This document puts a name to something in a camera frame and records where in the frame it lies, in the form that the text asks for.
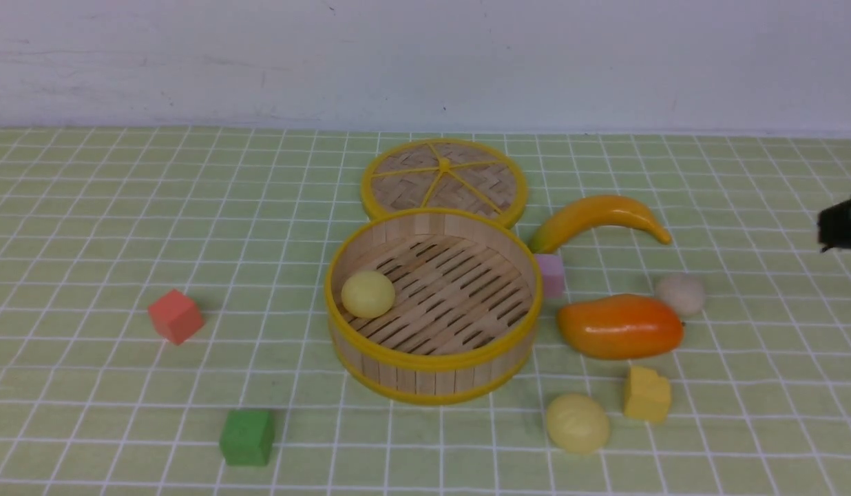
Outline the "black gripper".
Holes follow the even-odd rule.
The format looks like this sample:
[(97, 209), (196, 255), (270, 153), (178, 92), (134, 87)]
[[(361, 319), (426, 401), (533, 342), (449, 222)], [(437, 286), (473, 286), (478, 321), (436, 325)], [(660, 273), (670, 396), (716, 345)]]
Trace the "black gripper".
[(851, 198), (821, 210), (817, 225), (820, 252), (851, 251)]

